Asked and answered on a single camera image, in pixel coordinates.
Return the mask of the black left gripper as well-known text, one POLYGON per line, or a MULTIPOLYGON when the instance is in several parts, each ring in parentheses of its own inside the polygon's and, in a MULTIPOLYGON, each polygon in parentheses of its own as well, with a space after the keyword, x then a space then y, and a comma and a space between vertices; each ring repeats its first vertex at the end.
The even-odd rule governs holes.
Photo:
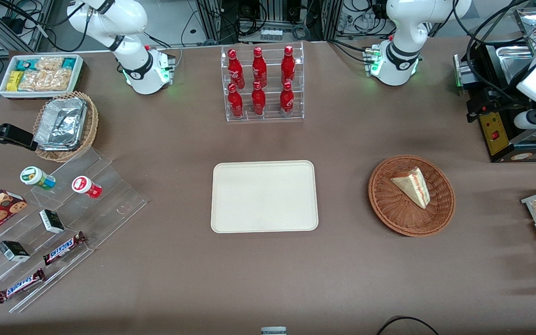
POLYGON ((466 106, 467 122, 473 123, 479 117, 495 112, 501 106, 501 97, 497 91, 485 88, 479 91, 478 96, 470 98, 466 106))

